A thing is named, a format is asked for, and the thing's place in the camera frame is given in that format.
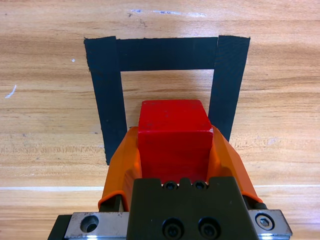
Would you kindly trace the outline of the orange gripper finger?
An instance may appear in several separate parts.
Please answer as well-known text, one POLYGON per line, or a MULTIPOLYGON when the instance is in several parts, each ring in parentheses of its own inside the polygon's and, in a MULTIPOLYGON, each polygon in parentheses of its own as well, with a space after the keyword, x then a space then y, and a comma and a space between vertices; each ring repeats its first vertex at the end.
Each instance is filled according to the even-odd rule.
POLYGON ((264 210, 266 205, 258 197, 241 157, 218 128, 213 126, 212 130, 213 139, 206 179, 234 177, 247 207, 250 210, 264 210))
POLYGON ((134 181, 142 178, 138 150, 138 127, 131 127, 113 154, 102 193, 98 202, 100 212, 117 212, 131 207, 134 181))

